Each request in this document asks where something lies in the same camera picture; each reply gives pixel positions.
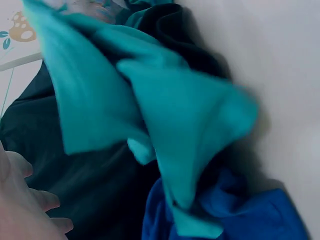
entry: teal fabric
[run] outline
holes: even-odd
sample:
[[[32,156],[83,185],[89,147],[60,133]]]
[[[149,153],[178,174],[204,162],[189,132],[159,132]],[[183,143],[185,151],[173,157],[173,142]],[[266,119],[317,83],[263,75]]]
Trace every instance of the teal fabric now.
[[[54,85],[65,152],[128,140],[140,163],[156,157],[178,234],[218,237],[218,222],[189,210],[211,158],[253,127],[255,102],[229,83],[192,71],[139,30],[23,2]]]

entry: hand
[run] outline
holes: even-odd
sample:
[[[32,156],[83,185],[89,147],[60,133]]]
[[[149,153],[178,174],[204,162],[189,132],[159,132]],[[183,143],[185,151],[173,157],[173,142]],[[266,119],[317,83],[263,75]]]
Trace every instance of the hand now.
[[[33,168],[20,154],[4,151],[0,142],[0,239],[67,240],[73,229],[67,218],[49,218],[46,211],[58,208],[56,195],[27,186]]]

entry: pile of clothes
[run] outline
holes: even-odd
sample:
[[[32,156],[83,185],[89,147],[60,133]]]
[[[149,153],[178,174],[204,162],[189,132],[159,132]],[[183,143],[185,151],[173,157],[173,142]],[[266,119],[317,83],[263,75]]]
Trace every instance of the pile of clothes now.
[[[104,2],[110,24],[23,3],[45,64],[0,140],[33,165],[31,188],[60,197],[48,214],[73,220],[70,240],[308,239],[282,190],[250,196],[226,166],[258,108],[189,38],[181,6]]]

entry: printed illustration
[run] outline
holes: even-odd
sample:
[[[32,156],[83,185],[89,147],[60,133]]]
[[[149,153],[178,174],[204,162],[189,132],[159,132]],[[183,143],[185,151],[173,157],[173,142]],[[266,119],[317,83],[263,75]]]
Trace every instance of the printed illustration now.
[[[0,38],[5,38],[2,47],[8,49],[11,40],[26,43],[36,40],[37,35],[34,29],[29,25],[27,18],[21,11],[17,12],[13,18],[13,27],[9,31],[0,31]]]

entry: blue fabric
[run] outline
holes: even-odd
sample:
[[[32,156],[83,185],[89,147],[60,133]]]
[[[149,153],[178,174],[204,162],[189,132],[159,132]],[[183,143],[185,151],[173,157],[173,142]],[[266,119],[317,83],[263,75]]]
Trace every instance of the blue fabric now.
[[[217,182],[198,198],[224,231],[218,240],[307,240],[295,208],[281,189],[246,194],[246,181],[222,168]],[[168,207],[161,179],[152,187],[143,220],[142,240],[191,240],[181,237]]]
[[[23,2],[52,78],[65,152],[128,140],[140,163],[156,157],[179,235],[218,237],[218,222],[190,213],[197,181],[252,129],[256,103],[137,29]]]

